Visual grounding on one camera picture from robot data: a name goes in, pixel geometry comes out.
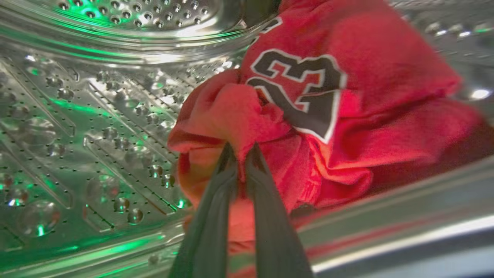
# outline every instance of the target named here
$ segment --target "black tong arm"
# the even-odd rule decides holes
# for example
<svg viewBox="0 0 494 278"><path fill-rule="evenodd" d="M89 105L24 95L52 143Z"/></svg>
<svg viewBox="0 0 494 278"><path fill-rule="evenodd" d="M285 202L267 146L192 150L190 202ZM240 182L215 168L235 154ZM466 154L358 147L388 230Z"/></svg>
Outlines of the black tong arm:
<svg viewBox="0 0 494 278"><path fill-rule="evenodd" d="M169 278L226 278L230 202L237 197L238 162L226 144L186 233ZM258 278L311 278L310 264L258 144L246 163L254 203Z"/></svg>

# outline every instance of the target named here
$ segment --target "red jersey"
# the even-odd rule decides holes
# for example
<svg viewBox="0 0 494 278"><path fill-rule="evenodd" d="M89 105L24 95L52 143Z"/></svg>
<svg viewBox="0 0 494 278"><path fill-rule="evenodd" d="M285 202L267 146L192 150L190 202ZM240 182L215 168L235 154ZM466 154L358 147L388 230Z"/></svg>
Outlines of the red jersey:
<svg viewBox="0 0 494 278"><path fill-rule="evenodd" d="M259 143L288 211L338 205L493 153L492 129L447 98L459 82L382 0L285 0L239 70L192 92L168 144L195 207L226 141L240 163ZM239 196L230 240L253 223Z"/></svg>

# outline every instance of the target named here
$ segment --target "metal surface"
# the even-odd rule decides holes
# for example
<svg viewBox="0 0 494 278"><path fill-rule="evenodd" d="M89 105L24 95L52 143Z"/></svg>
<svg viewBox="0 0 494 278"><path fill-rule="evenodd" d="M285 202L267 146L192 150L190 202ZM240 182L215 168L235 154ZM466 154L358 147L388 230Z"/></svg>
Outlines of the metal surface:
<svg viewBox="0 0 494 278"><path fill-rule="evenodd" d="M270 16L259 2L0 1L0 276L163 277L188 207L173 187L167 133L194 87L239 67ZM462 74L456 97L494 123L491 3L391 1ZM309 252L410 226L328 245L310 255L313 268L491 214L490 187L470 184L491 177L493 162L475 167L432 181L435 190L418 185L319 215L300 231ZM233 257L231 271L250 263Z"/></svg>

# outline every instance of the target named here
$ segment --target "stainless steel drum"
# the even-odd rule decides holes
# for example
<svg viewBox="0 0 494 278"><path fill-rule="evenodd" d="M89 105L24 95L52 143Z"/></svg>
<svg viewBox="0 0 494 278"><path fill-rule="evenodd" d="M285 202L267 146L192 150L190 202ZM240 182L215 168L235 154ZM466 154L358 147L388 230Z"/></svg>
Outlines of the stainless steel drum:
<svg viewBox="0 0 494 278"><path fill-rule="evenodd" d="M492 1L390 4L464 76L457 97L494 121ZM189 207L168 132L194 87L239 67L276 7L0 1L0 276L162 277Z"/></svg>

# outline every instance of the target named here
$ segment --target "white outline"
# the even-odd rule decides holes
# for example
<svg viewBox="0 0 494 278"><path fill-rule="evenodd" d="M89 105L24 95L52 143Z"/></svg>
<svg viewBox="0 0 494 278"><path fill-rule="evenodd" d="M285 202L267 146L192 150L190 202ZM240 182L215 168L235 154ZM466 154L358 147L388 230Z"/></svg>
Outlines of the white outline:
<svg viewBox="0 0 494 278"><path fill-rule="evenodd" d="M267 33L269 33L271 30L273 30L273 29L275 29L276 27L278 27L278 26L280 26L280 25L282 25L282 24L283 24L283 20L281 19L281 17L280 17L280 16L277 16L277 17L273 18L273 19L272 19L269 23L271 23L271 22L273 22L273 21L275 21L275 20L277 20L277 21L278 21L278 23L276 23L276 24L275 24L275 25L273 25L273 26L269 26L269 27L268 27L268 26L266 26L265 28L267 28L267 29L266 29L266 30L264 30L264 29L265 29L265 28L264 28L264 29L262 29L262 31L261 31L261 32L259 32L259 33L261 33L261 34L267 34Z"/></svg>
<svg viewBox="0 0 494 278"><path fill-rule="evenodd" d="M258 39L259 39L259 36L256 36L254 38L254 40L252 40L252 43L250 43L250 46L254 45L254 43L256 43Z"/></svg>
<svg viewBox="0 0 494 278"><path fill-rule="evenodd" d="M291 99L288 97L287 92L285 91L285 89L283 89L283 87L281 85L276 84L276 83L273 83L273 82L271 82L271 81L269 81L269 80L267 80L266 78L263 78L263 77L251 77L251 78L249 78L246 81L246 84L248 84L249 81L250 80L253 80L253 79L261 79L261 80L263 80L263 81L265 81L265 82L267 82L267 83L269 83L271 85L274 85L274 86L278 87L278 89L280 89L280 92L283 94L283 97L285 97L285 99L288 101L288 103L290 103L290 105L293 108L295 108L298 111L307 113L307 111L309 109L309 103L308 102L301 102L301 101L299 101L301 97L307 96L307 95L303 95L303 94L299 95L297 97L297 99L295 100L295 103L293 103L291 101ZM267 88L265 86L258 85L258 86L253 86L253 87L255 89L262 90L262 92L264 93L264 96L267 98L267 100L270 103L273 103L273 104L277 105L273 101L273 98L271 97L271 94L267 91ZM330 123L329 123L328 129L326 130L326 133L324 134L324 137L321 137L319 134L317 134L316 132L314 132L313 130L310 130L310 129L305 129L305 128L296 127L296 126L293 126L293 128L295 128L296 130L298 130L298 131L300 131L302 133L312 135L312 136L316 137L317 139L319 139L324 144L327 144L327 143L329 143L329 139L331 139L331 137L333 135L334 129L336 127L336 122L338 120L338 111L339 111L339 105L340 105L340 100L341 100L341 90L333 90L333 91L328 91L328 92L323 92L323 93L318 93L318 94L310 94L310 95L321 95L321 94L324 94L324 93L332 93L333 94L333 103L332 103L332 108L331 108ZM299 109L295 105L303 105L304 108L301 110L301 109Z"/></svg>

